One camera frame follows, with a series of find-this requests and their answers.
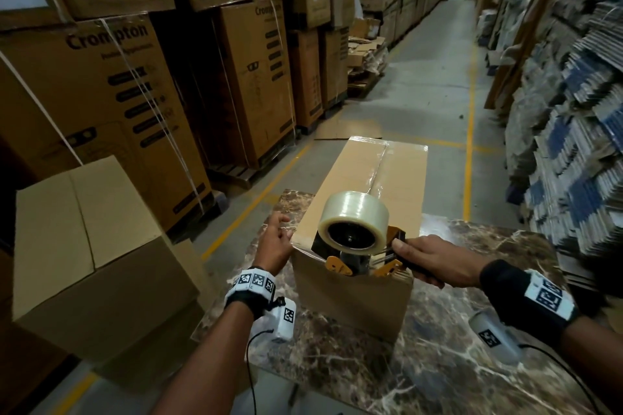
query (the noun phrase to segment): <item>concrete floor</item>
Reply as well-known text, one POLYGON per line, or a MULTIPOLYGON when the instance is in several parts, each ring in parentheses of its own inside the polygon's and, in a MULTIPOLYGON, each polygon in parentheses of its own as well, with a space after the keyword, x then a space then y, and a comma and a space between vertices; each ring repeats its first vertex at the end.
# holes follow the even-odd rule
MULTIPOLYGON (((348 102, 342 116, 377 120, 384 139, 429 146, 425 213, 518 228, 516 209, 504 202, 503 129, 483 109, 493 78, 486 76, 485 49, 474 44, 474 10, 473 0, 441 2, 392 50, 385 77, 367 99, 348 102)), ((281 192, 317 191, 344 144, 304 137, 252 190, 228 190, 229 210, 194 240, 199 254, 209 254, 206 267, 218 275, 240 262, 281 192)), ((144 413, 158 396, 130 396, 93 380, 81 364, 34 413, 144 413)), ((291 388, 262 373, 258 413, 286 413, 291 388)), ((250 412, 250 395, 244 393, 232 413, 250 412)), ((339 412, 359 413, 311 393, 292 411, 339 412)))

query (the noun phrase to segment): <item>marble tabletop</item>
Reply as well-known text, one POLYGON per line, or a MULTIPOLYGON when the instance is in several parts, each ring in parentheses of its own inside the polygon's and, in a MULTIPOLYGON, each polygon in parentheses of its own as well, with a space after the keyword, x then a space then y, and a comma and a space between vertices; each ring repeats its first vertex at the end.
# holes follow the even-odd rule
MULTIPOLYGON (((288 227, 296 228, 312 199, 313 194, 286 190, 275 209, 288 214, 288 227)), ((264 226, 230 282, 250 266, 264 226)), ((523 269, 537 269, 563 285, 556 256, 539 234, 427 214, 421 234, 437 234, 523 269)), ((488 306, 478 289, 446 286, 440 291, 416 280, 401 333, 390 344, 301 307, 290 263, 276 281, 277 293, 297 303, 294 338, 274 343, 269 335, 258 337, 249 361, 301 387, 375 414, 592 413, 577 384, 541 353, 527 350, 516 368, 487 354, 468 325, 476 310, 488 306)), ((198 336, 222 307, 220 299, 207 312, 198 336)))

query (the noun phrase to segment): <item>packing tape roll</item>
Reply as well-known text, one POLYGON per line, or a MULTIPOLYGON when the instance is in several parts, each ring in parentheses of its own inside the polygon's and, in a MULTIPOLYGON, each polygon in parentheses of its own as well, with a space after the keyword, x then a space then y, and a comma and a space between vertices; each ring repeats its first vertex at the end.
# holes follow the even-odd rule
POLYGON ((318 234, 331 247, 350 254, 378 254, 386 246, 389 210, 380 199, 343 191, 324 204, 318 234))

